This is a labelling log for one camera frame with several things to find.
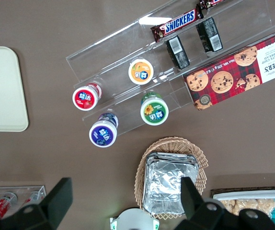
yogurt lid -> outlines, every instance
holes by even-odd
[[[146,124],[151,126],[164,123],[168,114],[167,104],[160,98],[148,98],[141,106],[141,117]]]
[[[97,121],[90,129],[89,136],[95,146],[107,148],[114,144],[117,137],[117,129],[109,121]]]
[[[83,86],[75,90],[72,101],[78,109],[89,111],[98,103],[98,94],[91,87]]]
[[[153,66],[145,59],[136,59],[130,64],[128,75],[133,83],[145,85],[153,77]]]

white container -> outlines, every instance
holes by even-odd
[[[153,66],[145,59],[136,59],[128,69],[130,80],[137,85],[149,83],[153,77]]]
[[[146,124],[158,126],[166,121],[169,109],[158,93],[149,92],[145,94],[141,103],[141,117]]]
[[[93,109],[101,98],[102,90],[99,85],[90,83],[75,90],[72,95],[74,105],[83,111]]]
[[[90,129],[91,142],[100,148],[114,144],[117,137],[118,119],[112,113],[101,114],[98,121]]]

black snack box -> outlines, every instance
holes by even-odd
[[[196,28],[205,52],[216,52],[223,49],[223,44],[220,40],[218,29],[212,17],[199,23]]]
[[[184,51],[180,38],[178,36],[166,42],[167,51],[175,66],[179,69],[184,69],[190,65],[189,59]]]

wicker basket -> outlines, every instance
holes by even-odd
[[[153,143],[145,151],[137,169],[134,194],[136,197],[136,202],[139,205],[140,209],[144,210],[142,204],[143,204],[146,158],[152,152],[180,153],[180,154],[188,154],[188,155],[195,156],[199,164],[199,171],[198,171],[197,180],[195,182],[195,186],[199,194],[202,194],[203,190],[206,187],[206,174],[205,174],[204,168],[208,167],[208,160],[206,159],[201,149],[196,145],[192,144],[190,141],[183,138],[179,138],[179,137],[163,138]],[[181,215],[173,215],[173,214],[154,215],[155,218],[159,218],[159,219],[172,219],[180,216]]]

candy bar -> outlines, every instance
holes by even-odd
[[[218,4],[219,2],[221,2],[223,0],[200,0],[200,6],[201,9],[206,9],[208,10],[209,8],[215,6],[216,4]]]
[[[156,25],[151,28],[153,36],[156,42],[159,40],[189,24],[192,24],[198,19],[203,18],[203,14],[201,12],[201,7],[199,4],[196,5],[196,8],[186,12],[179,17],[168,21],[167,23]]]

